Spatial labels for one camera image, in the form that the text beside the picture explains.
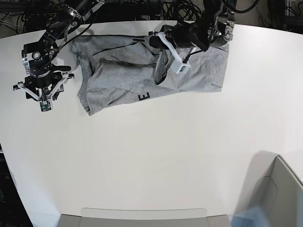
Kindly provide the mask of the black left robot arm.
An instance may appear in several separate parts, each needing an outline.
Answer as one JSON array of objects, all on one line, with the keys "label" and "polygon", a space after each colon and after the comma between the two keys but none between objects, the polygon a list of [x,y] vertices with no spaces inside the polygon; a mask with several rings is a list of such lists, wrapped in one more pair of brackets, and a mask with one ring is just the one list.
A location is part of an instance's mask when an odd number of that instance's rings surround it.
[{"label": "black left robot arm", "polygon": [[200,9],[191,0],[176,0],[167,7],[165,19],[177,21],[174,26],[163,25],[160,31],[150,31],[150,45],[168,49],[158,35],[162,32],[175,48],[221,47],[232,39],[234,13],[222,0],[204,0]]}]

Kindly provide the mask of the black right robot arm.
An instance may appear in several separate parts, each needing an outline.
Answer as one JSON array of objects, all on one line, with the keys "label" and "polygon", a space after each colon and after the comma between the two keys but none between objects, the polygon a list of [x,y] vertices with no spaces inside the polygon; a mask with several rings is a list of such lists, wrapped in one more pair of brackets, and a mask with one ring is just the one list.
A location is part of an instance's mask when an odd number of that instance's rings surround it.
[{"label": "black right robot arm", "polygon": [[55,100],[63,92],[63,84],[74,77],[70,66],[56,66],[52,61],[68,43],[68,35],[105,4],[103,0],[64,0],[46,23],[42,37],[25,44],[21,52],[26,75],[13,90],[23,90],[27,99],[37,102]]}]

